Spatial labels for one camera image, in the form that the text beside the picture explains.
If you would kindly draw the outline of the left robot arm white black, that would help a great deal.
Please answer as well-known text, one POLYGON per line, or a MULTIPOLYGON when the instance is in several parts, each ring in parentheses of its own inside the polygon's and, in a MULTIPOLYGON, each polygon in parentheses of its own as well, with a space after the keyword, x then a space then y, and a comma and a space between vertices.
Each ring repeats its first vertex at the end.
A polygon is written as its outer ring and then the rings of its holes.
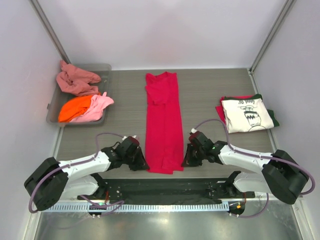
POLYGON ((30 196, 30 213, 45 211, 59 200, 81 195, 102 198, 108 185, 100 173, 127 165, 132 171, 149 170, 139 141, 124 136, 113 146, 97 148, 94 154, 66 161, 45 159, 26 179, 24 187, 30 196))

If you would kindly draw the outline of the dark green t-shirt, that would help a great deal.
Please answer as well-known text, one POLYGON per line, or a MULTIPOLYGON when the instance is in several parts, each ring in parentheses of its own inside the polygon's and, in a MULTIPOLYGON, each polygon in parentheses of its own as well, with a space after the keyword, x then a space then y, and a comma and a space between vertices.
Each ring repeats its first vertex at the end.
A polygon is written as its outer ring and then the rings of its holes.
MULTIPOLYGON (((264 103, 263 103, 263 97, 262 97, 261 94, 255 94, 255 95, 253 95, 251 98, 252 98, 253 100, 258 100, 258 99, 260 99, 261 103, 264 105, 264 103)), ((267 111, 268 116, 269 116, 270 119, 272 120, 272 123, 273 123, 272 128, 274 128, 274 127, 279 127, 279 126, 280 126, 280 123, 276 120, 274 111, 271 110, 271 109, 267 109, 267 108, 266 108, 266 111, 267 111)))

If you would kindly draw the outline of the crimson red polo shirt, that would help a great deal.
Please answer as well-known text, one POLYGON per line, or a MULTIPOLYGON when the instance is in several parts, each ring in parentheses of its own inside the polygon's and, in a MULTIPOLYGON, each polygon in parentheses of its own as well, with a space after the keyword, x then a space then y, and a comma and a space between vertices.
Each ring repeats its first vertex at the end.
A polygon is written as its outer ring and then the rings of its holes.
POLYGON ((145 76, 147 110, 145 160, 150 173, 183 171, 184 136, 176 73, 145 76))

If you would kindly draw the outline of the white printed t-shirt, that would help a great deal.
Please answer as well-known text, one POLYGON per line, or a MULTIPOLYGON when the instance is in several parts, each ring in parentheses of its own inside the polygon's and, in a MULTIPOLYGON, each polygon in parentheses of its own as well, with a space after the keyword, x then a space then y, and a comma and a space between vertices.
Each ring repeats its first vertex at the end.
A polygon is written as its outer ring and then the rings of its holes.
POLYGON ((275 126, 261 98, 223 100, 222 107, 230 134, 267 130, 275 126))

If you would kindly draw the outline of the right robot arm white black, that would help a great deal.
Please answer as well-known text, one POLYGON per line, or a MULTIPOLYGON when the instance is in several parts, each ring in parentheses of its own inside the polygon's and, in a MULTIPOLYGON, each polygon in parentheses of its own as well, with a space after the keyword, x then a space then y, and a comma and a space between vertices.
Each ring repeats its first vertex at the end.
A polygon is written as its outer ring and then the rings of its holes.
POLYGON ((292 205, 309 181, 309 176, 283 150, 260 153, 235 147, 226 141, 212 142, 198 130, 193 130, 188 140, 182 166, 198 167, 207 160, 214 164, 239 167, 244 171, 233 172, 226 183, 241 193, 268 193, 292 205))

